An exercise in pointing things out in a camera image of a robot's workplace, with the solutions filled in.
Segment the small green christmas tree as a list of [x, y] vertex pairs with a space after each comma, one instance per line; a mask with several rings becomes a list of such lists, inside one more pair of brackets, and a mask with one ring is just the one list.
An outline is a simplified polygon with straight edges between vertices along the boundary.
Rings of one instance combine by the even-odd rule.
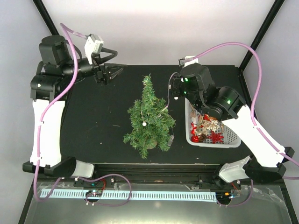
[[166, 100], [156, 96], [151, 76], [145, 76], [142, 84], [141, 98], [128, 109], [132, 131], [123, 136], [123, 142], [146, 159], [151, 149], [157, 147], [164, 152], [170, 149], [175, 120], [168, 112]]

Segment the clear battery box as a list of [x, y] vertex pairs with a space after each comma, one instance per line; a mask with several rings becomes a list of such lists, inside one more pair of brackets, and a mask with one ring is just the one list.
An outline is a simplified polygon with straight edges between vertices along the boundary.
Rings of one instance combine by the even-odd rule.
[[169, 140], [168, 140], [168, 146], [170, 147], [174, 141], [174, 135], [170, 135]]

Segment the white plastic basket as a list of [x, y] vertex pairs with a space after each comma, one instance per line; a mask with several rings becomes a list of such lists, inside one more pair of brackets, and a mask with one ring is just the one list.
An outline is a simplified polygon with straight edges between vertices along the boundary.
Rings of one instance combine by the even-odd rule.
[[189, 103], [189, 101], [185, 100], [185, 132], [186, 132], [186, 140], [187, 142], [192, 146], [197, 147], [209, 147], [209, 148], [236, 148], [239, 147], [241, 144], [241, 139], [227, 126], [222, 124], [221, 122], [221, 129], [215, 131], [215, 133], [222, 133], [222, 136], [224, 137], [223, 143], [217, 142], [215, 144], [212, 143], [212, 141], [208, 138], [208, 136], [211, 135], [211, 132], [206, 135], [207, 139], [204, 142], [191, 142], [191, 123], [193, 122], [197, 126], [202, 122], [202, 120], [208, 120], [211, 119], [207, 115], [201, 115], [198, 111], [196, 111], [192, 105]]

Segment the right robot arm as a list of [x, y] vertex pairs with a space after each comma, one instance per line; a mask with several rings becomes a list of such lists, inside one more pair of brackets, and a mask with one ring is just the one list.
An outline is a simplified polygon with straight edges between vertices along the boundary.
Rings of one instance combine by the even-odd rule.
[[251, 179], [258, 183], [285, 178], [284, 163], [290, 161], [294, 150], [275, 141], [259, 124], [244, 98], [230, 87], [217, 87], [208, 67], [199, 63], [184, 66], [169, 79], [173, 97], [185, 97], [201, 114], [216, 118], [230, 128], [252, 152], [251, 156], [224, 164], [212, 181], [218, 188], [229, 182]]

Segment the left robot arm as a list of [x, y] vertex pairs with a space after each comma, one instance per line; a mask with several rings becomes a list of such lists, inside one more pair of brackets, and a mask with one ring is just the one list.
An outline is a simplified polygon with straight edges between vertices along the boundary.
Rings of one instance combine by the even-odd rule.
[[99, 36], [88, 35], [84, 46], [86, 57], [83, 58], [77, 47], [71, 57], [70, 43], [61, 35], [42, 39], [39, 44], [42, 61], [30, 83], [35, 116], [34, 144], [29, 161], [22, 165], [24, 172], [51, 177], [83, 177], [89, 186], [100, 182], [100, 174], [94, 171], [93, 164], [61, 155], [60, 132], [70, 90], [68, 85], [86, 77], [108, 84], [124, 68], [123, 64], [108, 63], [118, 53], [104, 48], [103, 44]]

